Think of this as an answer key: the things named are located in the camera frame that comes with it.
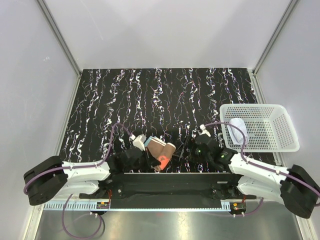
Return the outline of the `orange brown towel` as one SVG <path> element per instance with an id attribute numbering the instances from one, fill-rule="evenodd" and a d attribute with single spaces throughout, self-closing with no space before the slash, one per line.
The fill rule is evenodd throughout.
<path id="1" fill-rule="evenodd" d="M 166 168 L 176 151 L 174 144 L 166 143 L 154 136 L 150 136 L 144 146 L 147 152 L 148 165 L 157 172 Z"/>

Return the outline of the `white towel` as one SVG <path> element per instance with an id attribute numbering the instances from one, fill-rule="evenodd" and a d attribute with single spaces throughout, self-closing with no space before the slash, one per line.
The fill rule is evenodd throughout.
<path id="1" fill-rule="evenodd" d="M 245 121 L 241 118 L 232 118 L 227 125 L 227 129 L 234 145 L 247 144 L 249 142 L 249 135 Z"/>

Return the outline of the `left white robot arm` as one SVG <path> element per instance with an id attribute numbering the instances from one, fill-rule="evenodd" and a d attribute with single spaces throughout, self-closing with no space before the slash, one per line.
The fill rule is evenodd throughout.
<path id="1" fill-rule="evenodd" d="M 141 150 L 135 146 L 108 157 L 103 163 L 67 162 L 55 155 L 23 175 L 23 192 L 28 196 L 31 206 L 68 194 L 93 194 L 97 198 L 103 198 L 108 193 L 108 186 L 102 181 L 111 175 L 128 169 L 159 168 L 160 165 L 161 161 L 149 150 Z"/>

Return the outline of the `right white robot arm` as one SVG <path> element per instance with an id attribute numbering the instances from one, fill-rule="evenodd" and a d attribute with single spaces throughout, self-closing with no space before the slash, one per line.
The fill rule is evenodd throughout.
<path id="1" fill-rule="evenodd" d="M 196 164 L 208 163 L 219 172 L 238 177 L 227 185 L 228 195 L 257 196 L 284 205 L 294 215 L 308 219 L 320 198 L 320 187 L 307 171 L 294 164 L 287 168 L 246 157 L 243 153 L 220 147 L 207 134 L 187 137 L 178 147 L 180 157 Z"/>

